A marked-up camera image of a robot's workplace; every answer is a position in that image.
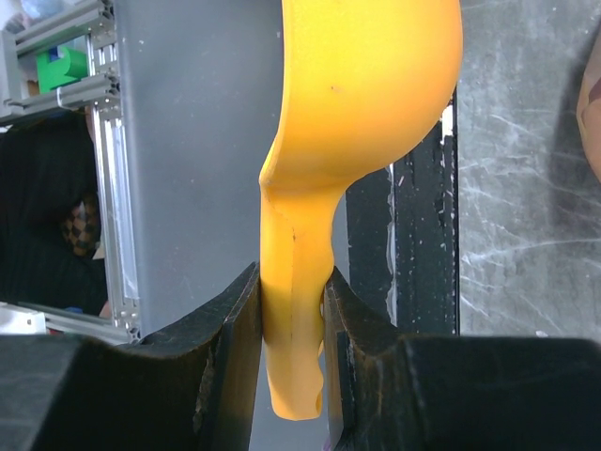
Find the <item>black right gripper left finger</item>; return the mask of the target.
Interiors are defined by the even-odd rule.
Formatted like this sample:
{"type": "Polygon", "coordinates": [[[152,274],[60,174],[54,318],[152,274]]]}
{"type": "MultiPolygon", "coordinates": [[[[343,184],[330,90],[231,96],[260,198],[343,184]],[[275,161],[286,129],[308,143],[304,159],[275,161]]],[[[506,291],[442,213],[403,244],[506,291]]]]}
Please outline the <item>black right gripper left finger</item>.
{"type": "Polygon", "coordinates": [[[245,450],[261,353],[259,268],[136,344],[1,339],[5,450],[245,450]]]}

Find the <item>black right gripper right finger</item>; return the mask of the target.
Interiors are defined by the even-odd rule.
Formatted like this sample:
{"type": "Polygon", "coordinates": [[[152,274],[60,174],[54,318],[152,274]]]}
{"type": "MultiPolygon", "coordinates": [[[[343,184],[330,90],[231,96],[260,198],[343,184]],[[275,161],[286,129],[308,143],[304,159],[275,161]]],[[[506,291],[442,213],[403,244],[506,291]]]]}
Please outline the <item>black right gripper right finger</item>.
{"type": "Polygon", "coordinates": [[[600,347],[403,334],[334,272],[325,288],[336,450],[596,450],[600,347]]]}

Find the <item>yellow plastic litter scoop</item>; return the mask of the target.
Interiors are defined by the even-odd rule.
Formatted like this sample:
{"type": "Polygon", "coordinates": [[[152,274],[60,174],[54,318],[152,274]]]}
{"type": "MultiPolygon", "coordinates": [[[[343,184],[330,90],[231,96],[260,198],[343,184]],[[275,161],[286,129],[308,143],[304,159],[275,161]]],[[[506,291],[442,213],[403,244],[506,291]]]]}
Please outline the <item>yellow plastic litter scoop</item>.
{"type": "Polygon", "coordinates": [[[303,421],[322,409],[336,208],[440,120],[463,29],[455,0],[285,1],[282,17],[281,114],[259,175],[262,323],[272,408],[303,421]]]}

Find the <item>pink cat litter bag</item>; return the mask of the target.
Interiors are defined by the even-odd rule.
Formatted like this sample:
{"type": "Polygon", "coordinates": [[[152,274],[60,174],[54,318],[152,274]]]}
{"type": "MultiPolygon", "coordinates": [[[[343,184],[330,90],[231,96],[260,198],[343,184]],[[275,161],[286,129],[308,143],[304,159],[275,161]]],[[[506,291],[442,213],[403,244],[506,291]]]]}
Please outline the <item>pink cat litter bag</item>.
{"type": "Polygon", "coordinates": [[[585,156],[600,179],[600,41],[591,52],[582,76],[577,104],[577,122],[585,156]]]}

